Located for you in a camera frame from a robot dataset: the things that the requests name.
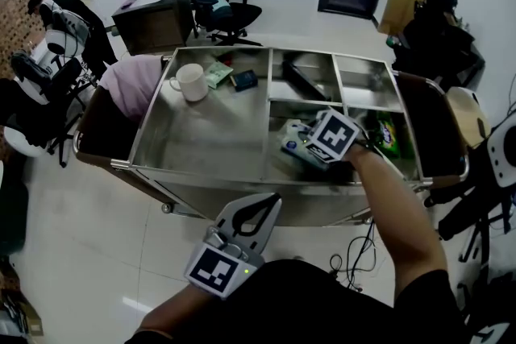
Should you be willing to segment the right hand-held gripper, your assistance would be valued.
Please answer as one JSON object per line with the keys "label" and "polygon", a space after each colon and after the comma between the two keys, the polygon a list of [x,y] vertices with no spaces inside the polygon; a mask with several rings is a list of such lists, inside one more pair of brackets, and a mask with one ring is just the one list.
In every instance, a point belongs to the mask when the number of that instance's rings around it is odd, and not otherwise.
{"label": "right hand-held gripper", "polygon": [[317,113],[304,148],[326,164],[337,162],[344,157],[359,132],[360,128],[350,118],[327,108]]}

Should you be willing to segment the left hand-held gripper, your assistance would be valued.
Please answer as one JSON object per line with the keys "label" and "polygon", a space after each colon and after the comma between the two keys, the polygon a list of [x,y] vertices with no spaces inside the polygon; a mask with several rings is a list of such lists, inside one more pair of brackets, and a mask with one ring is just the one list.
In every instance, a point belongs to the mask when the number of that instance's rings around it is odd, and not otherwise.
{"label": "left hand-held gripper", "polygon": [[[210,226],[204,239],[193,250],[185,268],[185,278],[196,287],[227,299],[265,263],[264,250],[282,199],[278,193],[256,193],[228,203],[217,218],[216,226],[230,234],[241,234],[247,246]],[[254,227],[244,231],[252,221]]]}

